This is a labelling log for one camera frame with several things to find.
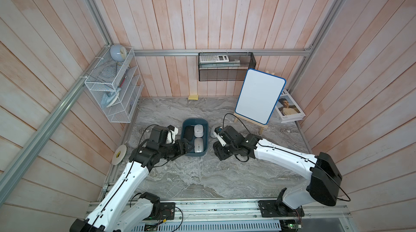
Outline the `silver slim mouse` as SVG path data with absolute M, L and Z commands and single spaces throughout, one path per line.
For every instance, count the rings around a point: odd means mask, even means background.
M 196 138 L 194 141 L 194 152 L 200 154 L 204 152 L 204 141 L 202 138 Z

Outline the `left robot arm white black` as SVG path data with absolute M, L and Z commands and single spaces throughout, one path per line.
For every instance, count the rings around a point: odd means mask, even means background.
M 125 207 L 140 183 L 161 159 L 173 161 L 189 153 L 193 145 L 188 140 L 176 139 L 178 128 L 151 125 L 148 139 L 135 148 L 124 171 L 100 204 L 84 219 L 72 224 L 72 232 L 130 232 L 149 217 L 158 218 L 160 198 L 143 193 L 129 210 Z

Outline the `teal plastic storage box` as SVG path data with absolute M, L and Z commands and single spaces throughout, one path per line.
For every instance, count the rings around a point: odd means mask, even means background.
M 188 118 L 183 122 L 181 138 L 187 139 L 190 144 L 194 146 L 194 141 L 196 137 L 194 136 L 194 126 L 197 124 L 202 124 L 204 127 L 204 136 L 202 137 L 204 141 L 204 152 L 196 154 L 194 150 L 190 153 L 185 154 L 188 157 L 202 157 L 206 154 L 208 150 L 208 138 L 209 138 L 209 125 L 208 121 L 203 118 Z

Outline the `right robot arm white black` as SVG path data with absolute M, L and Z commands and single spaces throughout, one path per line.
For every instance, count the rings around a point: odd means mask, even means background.
M 305 179 L 299 185 L 282 189 L 273 203 L 273 211 L 287 215 L 313 202 L 329 207 L 336 205 L 342 175 L 330 155 L 293 151 L 252 133 L 243 137 L 231 126 L 215 128 L 214 135 L 217 138 L 213 144 L 214 154 L 221 161 L 241 155 L 277 164 Z

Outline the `white ribbed Lecoo mouse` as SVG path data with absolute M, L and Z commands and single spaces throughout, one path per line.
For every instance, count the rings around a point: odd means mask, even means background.
M 202 124 L 197 124 L 194 126 L 194 136 L 196 138 L 202 138 L 204 136 L 204 127 Z

